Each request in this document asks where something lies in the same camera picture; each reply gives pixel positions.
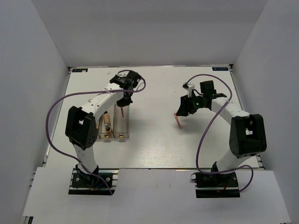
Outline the beige foundation bottle black cap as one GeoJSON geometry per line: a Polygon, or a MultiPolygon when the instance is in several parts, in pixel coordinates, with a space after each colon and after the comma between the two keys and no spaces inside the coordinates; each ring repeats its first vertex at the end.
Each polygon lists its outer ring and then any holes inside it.
{"type": "Polygon", "coordinates": [[[111,125],[111,119],[110,119],[110,116],[109,116],[109,113],[107,111],[104,112],[103,114],[103,120],[104,120],[104,123],[105,125],[111,125]]]}

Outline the beige foundation bottle silver cap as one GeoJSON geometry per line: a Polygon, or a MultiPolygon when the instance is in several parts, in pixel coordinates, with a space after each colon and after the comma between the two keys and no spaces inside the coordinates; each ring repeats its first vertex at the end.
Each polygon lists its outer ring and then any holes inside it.
{"type": "Polygon", "coordinates": [[[108,123],[105,124],[105,131],[107,133],[110,133],[112,131],[112,128],[111,128],[111,126],[108,123]]]}

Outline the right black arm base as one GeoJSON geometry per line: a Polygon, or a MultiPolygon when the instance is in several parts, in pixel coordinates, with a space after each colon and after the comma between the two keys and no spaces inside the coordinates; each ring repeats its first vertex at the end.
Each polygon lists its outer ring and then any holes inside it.
{"type": "Polygon", "coordinates": [[[236,173],[206,175],[200,172],[190,176],[195,183],[196,198],[239,198],[236,173]]]}

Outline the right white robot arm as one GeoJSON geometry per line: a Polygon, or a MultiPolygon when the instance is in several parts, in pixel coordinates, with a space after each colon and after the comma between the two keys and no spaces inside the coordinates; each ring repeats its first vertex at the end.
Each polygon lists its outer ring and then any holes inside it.
{"type": "Polygon", "coordinates": [[[211,171],[199,172],[211,175],[211,181],[216,186],[222,186],[228,180],[227,173],[246,167],[245,161],[267,148],[263,117],[260,114],[250,114],[230,102],[231,97],[218,93],[212,80],[200,83],[201,93],[196,95],[193,84],[184,83],[187,94],[180,98],[180,107],[176,116],[186,117],[198,109],[206,108],[215,113],[207,125],[202,137],[212,126],[218,116],[221,116],[230,126],[229,150],[216,161],[211,171]]]}

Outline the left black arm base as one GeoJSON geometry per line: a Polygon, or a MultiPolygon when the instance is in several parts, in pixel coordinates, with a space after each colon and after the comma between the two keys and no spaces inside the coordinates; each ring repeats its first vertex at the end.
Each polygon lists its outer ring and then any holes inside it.
{"type": "Polygon", "coordinates": [[[91,180],[86,179],[80,175],[76,169],[73,169],[71,181],[69,185],[69,195],[94,195],[94,196],[111,196],[116,189],[119,170],[117,169],[100,169],[99,176],[101,176],[108,184],[112,193],[106,187],[105,183],[93,177],[91,180]]]}

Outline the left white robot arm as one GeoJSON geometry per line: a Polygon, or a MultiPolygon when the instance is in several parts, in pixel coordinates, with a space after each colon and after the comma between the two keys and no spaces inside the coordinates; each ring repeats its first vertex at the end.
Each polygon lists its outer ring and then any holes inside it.
{"type": "Polygon", "coordinates": [[[98,136],[97,121],[114,104],[119,107],[130,105],[133,102],[131,96],[143,80],[133,70],[126,70],[126,73],[116,74],[94,98],[80,107],[72,106],[68,111],[65,135],[75,149],[78,168],[84,173],[82,179],[88,186],[96,185],[99,180],[99,166],[93,150],[98,136]]]}

